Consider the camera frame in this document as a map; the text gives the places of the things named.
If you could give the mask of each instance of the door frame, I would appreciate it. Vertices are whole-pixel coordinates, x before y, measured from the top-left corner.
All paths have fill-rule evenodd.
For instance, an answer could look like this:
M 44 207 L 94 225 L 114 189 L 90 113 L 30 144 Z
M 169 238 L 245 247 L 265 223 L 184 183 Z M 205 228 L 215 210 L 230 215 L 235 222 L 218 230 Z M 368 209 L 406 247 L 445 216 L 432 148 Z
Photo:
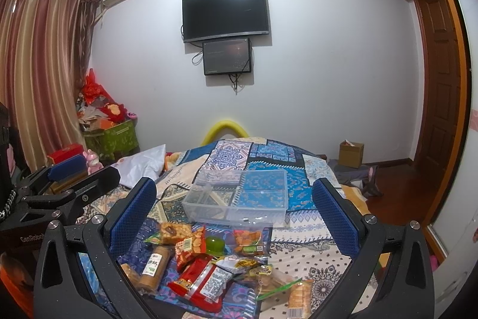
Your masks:
M 420 13 L 420 6 L 417 0 L 414 0 L 415 6 L 417 7 L 417 14 L 418 20 L 420 23 L 420 31 L 422 34 L 422 41 L 423 41 L 423 49 L 424 49 L 424 63 L 425 63 L 425 91 L 424 91 L 424 107 L 423 107 L 423 115 L 422 115 L 422 123 L 420 128 L 420 136 L 417 145 L 417 151 L 415 153 L 415 159 L 420 152 L 420 148 L 422 146 L 422 136 L 425 124 L 425 115 L 426 109 L 428 106 L 428 55 L 427 55 L 427 47 L 426 47 L 426 40 L 425 40 L 425 30 L 422 21 L 422 15 Z M 430 225 L 438 216 L 438 212 L 440 211 L 443 203 L 450 192 L 451 186 L 453 181 L 455 180 L 456 172 L 458 170 L 458 166 L 460 165 L 461 156 L 463 154 L 463 149 L 465 147 L 465 141 L 467 138 L 468 132 L 468 124 L 469 124 L 469 117 L 470 117 L 470 110 L 471 110 L 471 62 L 470 62 L 470 54 L 469 54 L 469 47 L 468 47 L 468 37 L 465 30 L 465 24 L 463 21 L 463 16 L 461 14 L 461 8 L 459 6 L 458 0 L 447 0 L 448 6 L 451 12 L 451 19 L 456 31 L 456 38 L 457 38 L 457 46 L 458 46 L 458 65 L 459 65 L 459 72 L 460 72 L 460 100 L 459 100 L 459 108 L 458 108 L 458 120 L 456 124 L 456 133 L 455 139 L 453 142 L 450 158 L 448 160 L 448 164 L 445 169 L 445 174 L 443 179 L 438 187 L 437 193 L 433 199 L 433 202 L 428 209 L 425 219 L 423 221 L 424 224 L 424 232 L 428 232 L 428 225 Z M 435 251 L 435 255 L 438 257 L 439 262 L 442 262 L 445 257 L 446 253 L 441 249 L 441 245 L 436 242 L 435 237 L 431 234 L 425 234 L 427 238 L 427 242 L 432 247 L 433 251 Z

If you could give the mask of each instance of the green round object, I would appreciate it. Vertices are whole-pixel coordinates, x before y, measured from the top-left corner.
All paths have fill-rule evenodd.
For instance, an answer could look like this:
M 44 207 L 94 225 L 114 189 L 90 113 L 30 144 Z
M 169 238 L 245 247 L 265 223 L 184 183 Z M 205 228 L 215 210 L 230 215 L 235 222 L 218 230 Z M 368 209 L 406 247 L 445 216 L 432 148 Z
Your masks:
M 220 257 L 224 255 L 224 249 L 226 243 L 222 238 L 211 235 L 206 237 L 206 253 L 213 255 L 214 257 Z

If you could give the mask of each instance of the brown cylindrical package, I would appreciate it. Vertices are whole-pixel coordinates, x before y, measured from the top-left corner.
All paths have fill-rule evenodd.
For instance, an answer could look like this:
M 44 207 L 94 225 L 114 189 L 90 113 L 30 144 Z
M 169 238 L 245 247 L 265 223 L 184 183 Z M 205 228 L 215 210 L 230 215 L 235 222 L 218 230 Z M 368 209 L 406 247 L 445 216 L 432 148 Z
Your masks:
M 171 258 L 171 250 L 164 246 L 157 246 L 152 252 L 136 289 L 141 294 L 156 294 L 166 266 Z
M 123 269 L 124 274 L 130 280 L 131 284 L 133 287 L 136 288 L 138 285 L 138 282 L 140 282 L 140 275 L 136 273 L 134 269 L 132 269 L 127 263 L 124 263 L 121 265 L 121 268 Z
M 287 319 L 307 319 L 312 313 L 313 280 L 303 280 L 291 287 Z

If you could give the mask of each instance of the curtain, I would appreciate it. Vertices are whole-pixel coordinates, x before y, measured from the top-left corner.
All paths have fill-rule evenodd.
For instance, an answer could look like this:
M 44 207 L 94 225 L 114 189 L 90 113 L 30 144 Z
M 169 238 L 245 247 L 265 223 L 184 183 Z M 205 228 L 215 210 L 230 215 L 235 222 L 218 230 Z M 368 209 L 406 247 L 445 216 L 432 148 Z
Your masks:
M 33 171 L 46 155 L 84 144 L 75 109 L 80 0 L 0 0 L 0 101 Z
M 85 84 L 85 75 L 88 70 L 91 55 L 91 40 L 95 24 L 96 9 L 100 0 L 80 0 L 77 18 L 77 32 L 75 36 L 75 97 Z

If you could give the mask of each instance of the white plastic bag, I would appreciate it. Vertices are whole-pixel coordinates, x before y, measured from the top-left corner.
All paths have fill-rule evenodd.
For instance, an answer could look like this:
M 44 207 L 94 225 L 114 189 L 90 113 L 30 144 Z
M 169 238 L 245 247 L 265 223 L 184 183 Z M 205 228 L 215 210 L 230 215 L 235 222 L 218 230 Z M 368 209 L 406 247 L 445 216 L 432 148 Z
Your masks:
M 142 177 L 156 181 L 164 167 L 166 145 L 156 146 L 134 156 L 123 157 L 112 164 L 121 175 L 120 184 L 133 188 Z

